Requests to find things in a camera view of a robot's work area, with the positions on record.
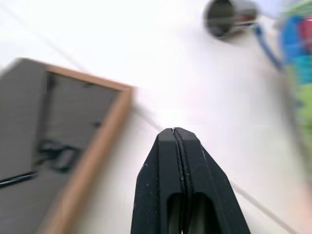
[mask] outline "tile grout line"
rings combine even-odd
[[[67,59],[69,62],[71,62],[80,71],[90,73],[86,68],[84,68],[75,59],[73,59],[71,56],[69,56],[64,51],[62,51],[60,48],[58,48],[56,45],[54,45],[48,38],[44,37],[42,34],[36,32],[36,31],[32,30],[21,18],[19,18],[15,13],[13,13],[3,3],[0,3],[0,8],[3,11],[5,11],[7,14],[9,14],[12,18],[14,18],[19,24],[21,24],[23,27],[25,27],[28,31],[30,31],[30,33],[32,33],[34,36],[36,36],[37,38],[42,40],[47,46],[49,46],[51,49],[55,50],[57,53],[59,53],[61,56],[63,56],[65,59]],[[149,116],[144,114],[140,110],[140,107],[138,105],[136,105],[133,108],[133,111],[134,111],[134,114],[136,114],[138,117],[140,117],[143,121],[147,122],[149,125],[151,125],[156,130],[162,131],[164,129],[159,124],[157,124],[155,121],[153,121]],[[297,234],[297,232],[293,228],[291,228],[287,223],[285,223],[281,218],[276,216],[269,209],[262,206],[260,202],[258,202],[256,199],[254,199],[248,193],[246,193],[243,189],[238,187],[235,183],[233,183],[232,181],[230,181],[230,182],[232,184],[233,189],[236,192],[238,192],[242,197],[244,197],[247,201],[249,201],[251,204],[253,204],[256,208],[258,208],[266,216],[271,218],[277,225],[279,225],[284,230],[288,231],[290,234]]]
[[[60,48],[55,46],[48,38],[46,38],[45,36],[43,36],[42,34],[36,32],[36,31],[32,30],[20,17],[18,17],[14,12],[12,12],[8,7],[6,7],[1,2],[0,2],[0,8],[3,11],[5,11],[7,14],[9,14],[13,19],[15,19],[21,26],[25,27],[30,33],[32,33],[34,36],[36,36],[41,41],[43,41],[48,47],[55,50],[57,53],[59,53],[61,56],[63,56],[65,59],[67,59],[69,62],[71,62],[80,71],[88,72],[87,69],[85,69],[81,64],[79,64],[75,59],[73,59],[71,56],[66,54]]]

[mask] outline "wooden frame border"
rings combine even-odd
[[[48,72],[120,91],[108,115],[103,117],[105,124],[97,130],[67,186],[50,207],[38,232],[39,234],[65,234],[71,231],[92,187],[92,181],[100,170],[101,162],[109,153],[126,119],[132,103],[133,87],[50,64],[46,64],[46,67]]]

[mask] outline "stainless steel mug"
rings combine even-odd
[[[213,0],[204,10],[204,26],[217,38],[242,31],[255,23],[257,6],[249,0]]]

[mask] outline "blue object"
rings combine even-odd
[[[304,18],[301,16],[291,16],[285,19],[281,28],[280,43],[286,63],[293,63],[296,57],[308,54],[301,41],[298,29],[299,23],[303,20]]]
[[[255,33],[258,42],[263,49],[264,53],[268,56],[270,61],[274,64],[277,70],[282,70],[282,64],[279,59],[276,58],[272,50],[270,49],[269,45],[265,41],[264,32],[260,24],[255,24],[253,27],[253,32]]]

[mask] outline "white floor tile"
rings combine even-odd
[[[0,67],[14,59],[31,58],[68,68],[75,66],[0,8]]]

